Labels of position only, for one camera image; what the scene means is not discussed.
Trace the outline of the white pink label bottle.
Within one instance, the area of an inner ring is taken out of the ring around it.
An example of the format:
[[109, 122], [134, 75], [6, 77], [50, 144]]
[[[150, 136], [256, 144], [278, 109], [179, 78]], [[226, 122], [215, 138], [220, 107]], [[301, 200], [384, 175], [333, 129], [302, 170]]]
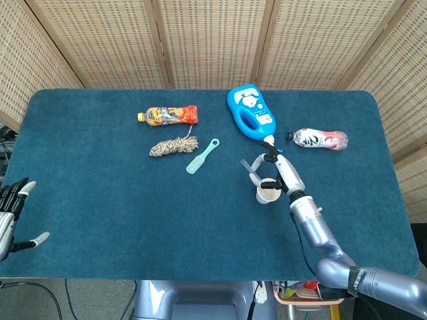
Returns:
[[342, 131], [321, 131], [303, 128], [288, 132], [286, 139], [304, 148], [323, 148], [340, 151], [348, 146], [348, 136]]

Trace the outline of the mint green scrub brush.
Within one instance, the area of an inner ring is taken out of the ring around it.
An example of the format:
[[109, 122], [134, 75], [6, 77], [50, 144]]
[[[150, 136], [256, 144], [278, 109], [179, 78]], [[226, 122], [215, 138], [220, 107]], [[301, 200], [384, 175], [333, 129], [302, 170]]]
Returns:
[[205, 162], [206, 157], [220, 144], [219, 139], [212, 139], [202, 153], [196, 156], [185, 168], [189, 174], [194, 174]]

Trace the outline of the blue plush table cloth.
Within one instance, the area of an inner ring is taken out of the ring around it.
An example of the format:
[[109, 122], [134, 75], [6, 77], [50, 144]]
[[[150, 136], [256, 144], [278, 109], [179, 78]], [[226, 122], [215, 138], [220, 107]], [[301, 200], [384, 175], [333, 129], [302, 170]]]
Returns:
[[[276, 145], [342, 249], [362, 267], [415, 276], [418, 253], [376, 100], [365, 91], [264, 91]], [[224, 90], [40, 90], [5, 175], [36, 182], [0, 277], [303, 280], [320, 254], [300, 243], [289, 200], [262, 205], [242, 159], [264, 148], [237, 128]], [[198, 122], [150, 126], [150, 107], [197, 106]], [[348, 146], [304, 148], [288, 132], [342, 131]], [[187, 165], [220, 144], [189, 174]]]

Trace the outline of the woven bamboo folding screen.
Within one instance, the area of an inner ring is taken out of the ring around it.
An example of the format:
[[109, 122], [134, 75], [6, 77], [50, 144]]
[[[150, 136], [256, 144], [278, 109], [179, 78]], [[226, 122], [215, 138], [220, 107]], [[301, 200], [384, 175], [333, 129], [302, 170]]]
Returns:
[[427, 0], [0, 0], [0, 126], [40, 89], [365, 90], [427, 223]]

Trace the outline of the blue detergent bottle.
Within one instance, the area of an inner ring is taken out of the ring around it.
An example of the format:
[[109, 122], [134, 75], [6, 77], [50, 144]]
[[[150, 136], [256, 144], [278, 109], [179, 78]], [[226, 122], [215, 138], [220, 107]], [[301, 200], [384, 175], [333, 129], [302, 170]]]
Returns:
[[238, 129], [248, 138], [274, 147], [276, 120], [253, 83], [229, 91], [227, 104]]

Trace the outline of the white paper cup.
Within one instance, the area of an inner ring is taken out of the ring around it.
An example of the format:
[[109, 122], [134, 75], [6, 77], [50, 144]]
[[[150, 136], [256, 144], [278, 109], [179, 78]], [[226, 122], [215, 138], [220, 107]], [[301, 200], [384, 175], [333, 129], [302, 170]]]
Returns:
[[264, 178], [258, 183], [258, 186], [256, 189], [256, 200], [258, 201], [258, 203], [268, 204], [279, 199], [282, 193], [280, 189], [275, 189], [274, 187], [273, 188], [262, 187], [262, 183], [267, 183], [268, 185], [274, 186], [275, 182], [276, 182], [275, 179]]

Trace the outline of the transparent plastic straw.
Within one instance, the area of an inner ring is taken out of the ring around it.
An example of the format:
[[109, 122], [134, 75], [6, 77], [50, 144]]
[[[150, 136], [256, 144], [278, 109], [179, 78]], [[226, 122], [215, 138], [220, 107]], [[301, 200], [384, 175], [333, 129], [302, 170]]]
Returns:
[[244, 166], [244, 168], [248, 171], [249, 177], [254, 185], [257, 185], [260, 181], [258, 174], [252, 169], [252, 167], [248, 164], [245, 159], [242, 159], [240, 163]]

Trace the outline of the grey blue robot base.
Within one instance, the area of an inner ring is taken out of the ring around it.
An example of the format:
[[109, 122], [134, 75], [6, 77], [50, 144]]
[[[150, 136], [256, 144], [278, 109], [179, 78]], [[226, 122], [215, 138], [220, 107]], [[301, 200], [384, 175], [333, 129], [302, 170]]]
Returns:
[[277, 320], [268, 281], [138, 282], [131, 320]]

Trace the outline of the orange label drink bottle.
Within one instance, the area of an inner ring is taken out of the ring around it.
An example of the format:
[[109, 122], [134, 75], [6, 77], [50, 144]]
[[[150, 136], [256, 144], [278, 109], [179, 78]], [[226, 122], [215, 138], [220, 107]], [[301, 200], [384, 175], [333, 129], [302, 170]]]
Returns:
[[165, 126], [178, 123], [196, 124], [198, 122], [197, 106], [185, 107], [150, 107], [146, 112], [137, 114], [139, 122], [150, 126]]

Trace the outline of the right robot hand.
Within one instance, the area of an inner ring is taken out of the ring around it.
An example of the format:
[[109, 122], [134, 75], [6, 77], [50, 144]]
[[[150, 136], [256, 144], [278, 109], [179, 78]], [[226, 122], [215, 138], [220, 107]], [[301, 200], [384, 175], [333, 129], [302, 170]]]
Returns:
[[[261, 189], [280, 190], [290, 199], [305, 195], [306, 186], [294, 166], [272, 144], [265, 141], [258, 141], [258, 144], [265, 147], [268, 152], [259, 155], [250, 165], [248, 171], [252, 183]], [[263, 162], [273, 163], [276, 166], [278, 174], [272, 182], [262, 182], [256, 173], [257, 168]]]

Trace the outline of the pink plastic basket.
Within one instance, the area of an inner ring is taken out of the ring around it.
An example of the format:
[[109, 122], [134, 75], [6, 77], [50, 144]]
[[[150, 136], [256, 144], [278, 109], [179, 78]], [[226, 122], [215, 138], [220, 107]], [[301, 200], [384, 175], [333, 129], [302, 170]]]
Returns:
[[339, 305], [344, 299], [321, 300], [318, 281], [273, 281], [274, 297], [282, 305]]

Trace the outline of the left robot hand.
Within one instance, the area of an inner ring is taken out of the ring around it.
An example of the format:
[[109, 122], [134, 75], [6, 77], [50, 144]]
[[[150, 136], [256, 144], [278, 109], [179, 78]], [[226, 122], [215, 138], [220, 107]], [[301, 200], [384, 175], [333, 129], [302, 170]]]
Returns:
[[40, 246], [50, 236], [50, 232], [46, 231], [34, 239], [15, 242], [16, 224], [25, 200], [35, 186], [35, 181], [25, 177], [16, 183], [0, 187], [0, 262], [4, 261], [10, 253]]

